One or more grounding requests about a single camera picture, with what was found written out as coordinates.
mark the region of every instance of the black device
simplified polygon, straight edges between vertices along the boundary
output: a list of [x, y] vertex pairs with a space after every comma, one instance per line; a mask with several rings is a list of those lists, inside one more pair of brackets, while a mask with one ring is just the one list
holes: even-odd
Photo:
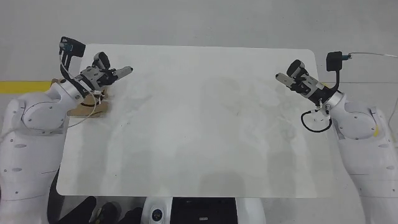
[[170, 224], [238, 224], [235, 198], [174, 197]]

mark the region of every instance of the black cable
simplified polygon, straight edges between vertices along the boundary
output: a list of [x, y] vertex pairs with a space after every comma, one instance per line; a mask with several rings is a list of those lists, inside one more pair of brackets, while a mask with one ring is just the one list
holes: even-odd
[[313, 132], [313, 133], [322, 133], [322, 132], [324, 132], [324, 131], [326, 131], [326, 130], [328, 130], [329, 128], [330, 128], [330, 126], [331, 126], [331, 124], [332, 124], [332, 121], [331, 121], [331, 118], [329, 119], [329, 125], [326, 127], [326, 128], [324, 128], [324, 129], [322, 129], [322, 130], [312, 130], [312, 129], [310, 129], [308, 126], [306, 126], [305, 125], [305, 123], [304, 123], [304, 116], [305, 115], [307, 115], [307, 114], [310, 114], [311, 113], [311, 111], [306, 111], [305, 113], [303, 113], [303, 114], [301, 114], [301, 123], [303, 124], [303, 126], [305, 127], [305, 129], [307, 129], [307, 130], [309, 130], [310, 132]]
[[333, 90], [333, 94], [338, 91], [338, 86], [340, 85], [340, 71], [336, 71], [336, 85], [331, 88]]
[[[100, 95], [99, 98], [100, 98], [100, 100], [103, 100], [104, 99], [104, 95]], [[82, 106], [86, 106], [86, 107], [94, 107], [94, 105], [98, 106], [100, 104], [100, 101], [97, 101], [95, 104], [84, 104], [83, 102], [80, 103], [80, 104]]]

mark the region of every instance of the cable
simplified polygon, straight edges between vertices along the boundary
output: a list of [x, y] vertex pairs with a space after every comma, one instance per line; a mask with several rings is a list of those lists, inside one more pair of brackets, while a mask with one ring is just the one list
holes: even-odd
[[333, 94], [338, 91], [338, 86], [340, 85], [340, 71], [336, 71], [336, 85], [334, 85], [332, 89]]
[[370, 52], [351, 52], [348, 53], [348, 55], [351, 57], [352, 54], [368, 54], [368, 55], [380, 55], [380, 56], [385, 56], [385, 57], [394, 57], [398, 58], [396, 55], [389, 55], [389, 54], [379, 54], [379, 53], [370, 53]]
[[101, 101], [104, 99], [104, 93], [102, 92], [100, 94], [100, 96], [98, 97], [98, 101], [95, 104], [85, 104], [85, 103], [80, 103], [82, 106], [86, 106], [86, 107], [94, 107], [94, 105], [98, 106], [99, 104], [101, 104]]
[[322, 129], [322, 130], [312, 130], [312, 129], [310, 129], [310, 128], [304, 123], [304, 116], [305, 116], [305, 115], [310, 114], [310, 113], [316, 113], [317, 111], [318, 111], [318, 110], [310, 110], [310, 111], [306, 111], [305, 113], [301, 114], [301, 123], [303, 124], [303, 126], [305, 127], [305, 129], [309, 130], [310, 132], [313, 132], [313, 133], [322, 133], [322, 132], [328, 130], [328, 129], [330, 128], [331, 124], [332, 124], [332, 120], [331, 120], [331, 117], [330, 117], [330, 115], [329, 115], [329, 110], [325, 110], [325, 112], [326, 112], [326, 114], [328, 115], [328, 118], [329, 118], [329, 125], [328, 125], [326, 128], [324, 128], [324, 129]]
[[[94, 96], [94, 94], [92, 93], [92, 92], [89, 92], [91, 95], [92, 95], [92, 97], [93, 97], [93, 100], [94, 100], [94, 102], [96, 101], [95, 100], [95, 96]], [[93, 110], [91, 111], [91, 113], [87, 116], [87, 117], [85, 117], [84, 119], [82, 119], [81, 121], [79, 121], [79, 122], [77, 122], [76, 124], [73, 124], [73, 125], [71, 125], [71, 126], [68, 126], [68, 128], [71, 128], [71, 127], [74, 127], [74, 126], [77, 126], [78, 124], [80, 124], [80, 123], [82, 123], [83, 121], [85, 121], [86, 119], [88, 119], [91, 115], [93, 115], [94, 114], [94, 112], [95, 112], [95, 108], [96, 108], [96, 104], [94, 104], [94, 107], [93, 107]]]

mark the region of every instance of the circular button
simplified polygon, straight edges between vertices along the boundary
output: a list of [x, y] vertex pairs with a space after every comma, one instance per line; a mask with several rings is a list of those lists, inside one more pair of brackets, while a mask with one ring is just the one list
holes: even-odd
[[160, 209], [155, 209], [152, 212], [153, 221], [158, 222], [158, 221], [160, 221], [162, 219], [162, 217], [163, 217], [163, 213], [162, 213], [162, 211]]

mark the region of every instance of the white cable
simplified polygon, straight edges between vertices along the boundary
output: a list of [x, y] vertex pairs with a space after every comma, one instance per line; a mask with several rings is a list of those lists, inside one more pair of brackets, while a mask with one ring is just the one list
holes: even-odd
[[95, 100], [95, 96], [94, 96], [94, 94], [93, 94], [92, 92], [89, 92], [89, 93], [92, 95], [93, 100], [94, 100], [94, 107], [93, 107], [93, 110], [91, 111], [91, 113], [90, 113], [87, 117], [85, 117], [85, 118], [82, 119], [81, 121], [77, 122], [76, 124], [73, 124], [73, 125], [71, 125], [71, 126], [68, 126], [68, 128], [77, 126], [78, 124], [82, 123], [84, 120], [88, 119], [88, 118], [89, 118], [91, 115], [93, 115], [93, 113], [95, 112], [95, 108], [96, 108], [96, 106], [97, 106], [96, 100]]
[[381, 55], [381, 56], [386, 56], [386, 57], [394, 57], [394, 58], [398, 58], [398, 56], [396, 55], [389, 55], [389, 54], [379, 54], [379, 53], [370, 53], [370, 52], [351, 52], [348, 53], [348, 55], [352, 55], [352, 54], [368, 54], [368, 55]]

